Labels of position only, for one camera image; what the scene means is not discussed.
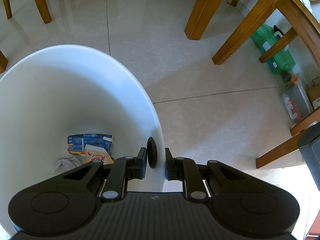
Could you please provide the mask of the blue milk carton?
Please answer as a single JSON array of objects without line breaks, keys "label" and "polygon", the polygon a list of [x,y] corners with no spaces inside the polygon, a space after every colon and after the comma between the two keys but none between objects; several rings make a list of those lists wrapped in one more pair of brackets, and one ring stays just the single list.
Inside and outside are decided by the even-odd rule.
[{"label": "blue milk carton", "polygon": [[113,136],[108,134],[88,133],[75,134],[67,137],[67,151],[70,154],[84,154],[86,146],[103,148],[105,152],[111,153],[113,148]]}]

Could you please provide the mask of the white plastic waste bin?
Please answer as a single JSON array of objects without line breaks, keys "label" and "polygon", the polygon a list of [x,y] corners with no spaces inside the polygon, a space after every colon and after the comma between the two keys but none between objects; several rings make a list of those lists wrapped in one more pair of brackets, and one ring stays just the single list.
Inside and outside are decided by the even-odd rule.
[{"label": "white plastic waste bin", "polygon": [[118,60],[77,45],[44,48],[1,77],[1,226],[16,230],[11,198],[54,175],[73,134],[112,135],[114,158],[135,156],[155,140],[158,160],[133,191],[157,192],[164,184],[164,139],[155,108],[135,76]]}]

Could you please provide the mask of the black round bin knob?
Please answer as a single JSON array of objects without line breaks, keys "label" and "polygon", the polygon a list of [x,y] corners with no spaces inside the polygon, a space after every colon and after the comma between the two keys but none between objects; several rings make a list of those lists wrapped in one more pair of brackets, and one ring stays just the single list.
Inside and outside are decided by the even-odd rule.
[{"label": "black round bin knob", "polygon": [[158,154],[157,154],[157,146],[153,137],[149,137],[147,141],[146,153],[147,153],[147,159],[148,159],[150,168],[155,168],[157,165]]}]

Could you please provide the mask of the orange snack packet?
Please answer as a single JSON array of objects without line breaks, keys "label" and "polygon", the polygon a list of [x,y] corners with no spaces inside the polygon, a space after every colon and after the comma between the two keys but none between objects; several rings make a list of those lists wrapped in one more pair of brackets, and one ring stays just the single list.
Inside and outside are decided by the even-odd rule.
[{"label": "orange snack packet", "polygon": [[85,158],[86,162],[100,160],[104,163],[104,165],[114,163],[111,155],[103,147],[90,144],[87,144],[85,147]]}]

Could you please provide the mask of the crumpled white tissue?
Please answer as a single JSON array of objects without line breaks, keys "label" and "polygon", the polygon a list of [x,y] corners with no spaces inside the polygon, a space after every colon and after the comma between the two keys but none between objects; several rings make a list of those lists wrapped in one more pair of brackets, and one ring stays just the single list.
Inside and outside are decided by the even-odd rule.
[{"label": "crumpled white tissue", "polygon": [[52,169],[52,173],[67,172],[79,166],[81,166],[81,162],[76,157],[62,157],[56,159],[55,165]]}]

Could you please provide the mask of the clear plastic storage box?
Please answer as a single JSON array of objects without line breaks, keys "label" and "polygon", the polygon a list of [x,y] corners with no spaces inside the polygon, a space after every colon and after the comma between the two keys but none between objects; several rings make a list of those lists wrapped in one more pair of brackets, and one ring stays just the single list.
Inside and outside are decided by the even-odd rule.
[{"label": "clear plastic storage box", "polygon": [[285,89],[280,98],[286,109],[291,127],[299,124],[312,111],[313,107],[307,95],[309,88],[304,76],[299,74],[295,81]]}]

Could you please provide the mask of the cardboard box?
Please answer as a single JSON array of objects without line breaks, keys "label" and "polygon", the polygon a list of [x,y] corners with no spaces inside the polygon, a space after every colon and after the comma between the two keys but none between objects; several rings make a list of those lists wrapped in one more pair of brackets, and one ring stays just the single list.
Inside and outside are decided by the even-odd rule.
[{"label": "cardboard box", "polygon": [[313,109],[320,107],[320,77],[316,77],[311,81],[311,87],[307,91],[308,98]]}]

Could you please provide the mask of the wooden table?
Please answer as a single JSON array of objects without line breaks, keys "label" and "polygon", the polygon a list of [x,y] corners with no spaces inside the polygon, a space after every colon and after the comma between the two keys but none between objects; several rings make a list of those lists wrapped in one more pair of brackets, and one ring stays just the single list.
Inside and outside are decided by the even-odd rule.
[{"label": "wooden table", "polygon": [[[196,0],[185,26],[185,34],[190,40],[199,40],[215,14],[222,0]],[[212,61],[223,64],[275,11],[291,25],[291,29],[260,57],[264,63],[295,37],[300,37],[316,64],[319,64],[319,22],[300,0],[259,0],[235,31],[215,53]]]}]

